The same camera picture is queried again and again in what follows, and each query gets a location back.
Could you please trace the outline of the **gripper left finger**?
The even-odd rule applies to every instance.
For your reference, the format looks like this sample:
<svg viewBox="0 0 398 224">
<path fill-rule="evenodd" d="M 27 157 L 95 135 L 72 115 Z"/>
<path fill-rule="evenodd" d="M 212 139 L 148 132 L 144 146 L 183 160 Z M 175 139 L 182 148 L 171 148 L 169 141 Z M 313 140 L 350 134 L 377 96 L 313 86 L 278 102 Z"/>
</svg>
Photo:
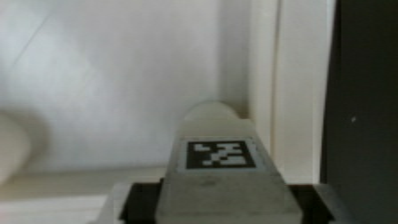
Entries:
<svg viewBox="0 0 398 224">
<path fill-rule="evenodd" d="M 157 224 L 162 182 L 118 183 L 93 224 Z"/>
</svg>

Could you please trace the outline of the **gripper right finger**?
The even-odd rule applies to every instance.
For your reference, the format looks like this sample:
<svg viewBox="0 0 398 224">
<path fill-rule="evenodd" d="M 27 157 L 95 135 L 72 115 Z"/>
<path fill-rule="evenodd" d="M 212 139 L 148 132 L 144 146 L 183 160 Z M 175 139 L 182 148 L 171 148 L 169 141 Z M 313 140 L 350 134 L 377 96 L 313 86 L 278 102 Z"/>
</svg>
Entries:
<svg viewBox="0 0 398 224">
<path fill-rule="evenodd" d="M 356 224 L 338 193 L 327 184 L 288 185 L 302 209 L 301 224 Z"/>
</svg>

